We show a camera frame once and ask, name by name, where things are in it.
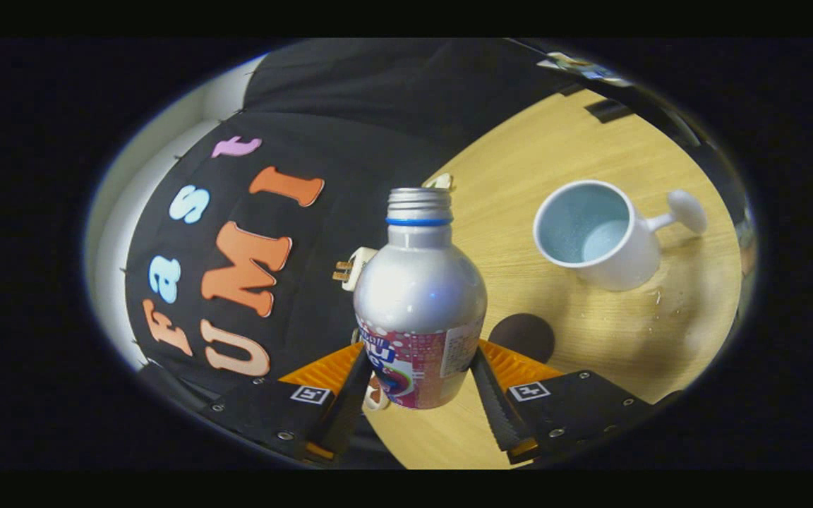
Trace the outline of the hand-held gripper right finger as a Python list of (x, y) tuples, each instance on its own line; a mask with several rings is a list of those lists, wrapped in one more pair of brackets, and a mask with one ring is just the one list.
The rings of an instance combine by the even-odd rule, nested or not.
[(592, 370), (561, 373), (479, 341), (471, 372), (488, 424), (510, 465), (555, 464), (641, 425), (680, 398), (648, 403)]

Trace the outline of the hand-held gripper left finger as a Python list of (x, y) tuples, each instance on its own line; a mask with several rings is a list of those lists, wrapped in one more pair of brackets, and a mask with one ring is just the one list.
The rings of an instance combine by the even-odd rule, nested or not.
[(348, 345), (276, 380), (243, 382), (201, 415), (265, 452), (331, 466), (349, 446), (371, 372), (363, 344)]

